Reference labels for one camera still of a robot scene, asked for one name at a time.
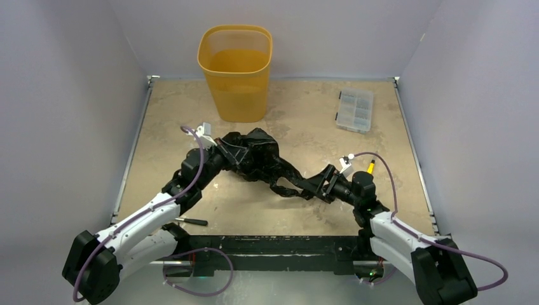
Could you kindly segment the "black plastic trash bag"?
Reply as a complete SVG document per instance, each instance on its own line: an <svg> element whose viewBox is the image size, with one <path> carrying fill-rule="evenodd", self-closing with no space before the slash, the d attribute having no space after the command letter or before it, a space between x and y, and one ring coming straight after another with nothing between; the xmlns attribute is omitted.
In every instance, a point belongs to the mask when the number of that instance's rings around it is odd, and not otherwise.
<svg viewBox="0 0 539 305"><path fill-rule="evenodd" d="M261 128L247 134L229 132L216 139L233 157L229 169L248 182L263 181L277 195L310 200L321 197L323 182L304 178L299 170L280 156L278 142Z"/></svg>

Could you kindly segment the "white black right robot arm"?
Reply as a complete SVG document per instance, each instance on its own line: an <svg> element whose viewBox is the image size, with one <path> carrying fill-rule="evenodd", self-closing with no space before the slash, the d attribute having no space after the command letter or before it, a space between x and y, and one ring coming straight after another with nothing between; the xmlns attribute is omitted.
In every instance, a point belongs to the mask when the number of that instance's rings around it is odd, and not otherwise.
<svg viewBox="0 0 539 305"><path fill-rule="evenodd" d="M462 304L477 296L478 288L456 243L425 236L400 223L377 199L372 174L358 171L348 180L328 165L306 179L302 188L327 203L339 199L352 205L361 228L358 253L393 264L414 283L423 304Z"/></svg>

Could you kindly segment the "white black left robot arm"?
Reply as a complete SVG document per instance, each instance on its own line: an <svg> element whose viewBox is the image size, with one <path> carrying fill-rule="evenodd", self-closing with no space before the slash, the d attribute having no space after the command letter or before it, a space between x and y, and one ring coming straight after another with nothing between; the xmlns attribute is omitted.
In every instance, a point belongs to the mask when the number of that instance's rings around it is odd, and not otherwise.
<svg viewBox="0 0 539 305"><path fill-rule="evenodd" d="M182 162L172 179L142 208L97 233L79 233L62 276L73 286L74 302L99 304L120 281L155 259L181 260L189 253L185 232L174 219L201 200L202 191L223 170L239 165L248 148L224 139L196 137L199 148Z"/></svg>

